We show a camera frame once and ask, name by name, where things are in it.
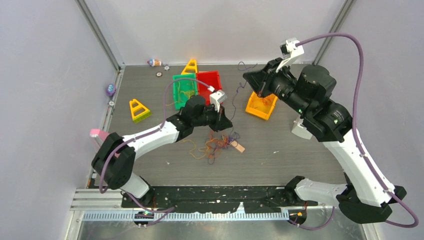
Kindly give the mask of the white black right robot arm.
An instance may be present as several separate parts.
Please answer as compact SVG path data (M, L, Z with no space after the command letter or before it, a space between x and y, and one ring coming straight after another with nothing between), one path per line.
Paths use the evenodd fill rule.
M358 224L385 222L392 214L395 198L403 199L404 187L386 181L383 174L363 158L366 148L356 142L353 118L341 104L331 100L337 81L320 65L305 66L295 77L288 66L278 69L281 59L269 61L261 70L243 74L252 90L261 98L275 95L296 111L306 131L311 133L336 158L344 171L346 183L330 184L294 177L286 186L285 198L291 205L314 201L338 208Z

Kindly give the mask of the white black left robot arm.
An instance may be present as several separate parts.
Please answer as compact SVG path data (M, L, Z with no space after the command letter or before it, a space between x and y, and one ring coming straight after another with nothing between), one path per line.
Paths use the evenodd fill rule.
M196 95L158 126L132 135L110 133L91 166L108 188L125 191L141 207L148 207L154 199L153 188L133 172L135 160L161 146L179 142L191 135L194 128L204 126L219 132L232 128L233 123L226 117L223 106L206 104L202 96Z

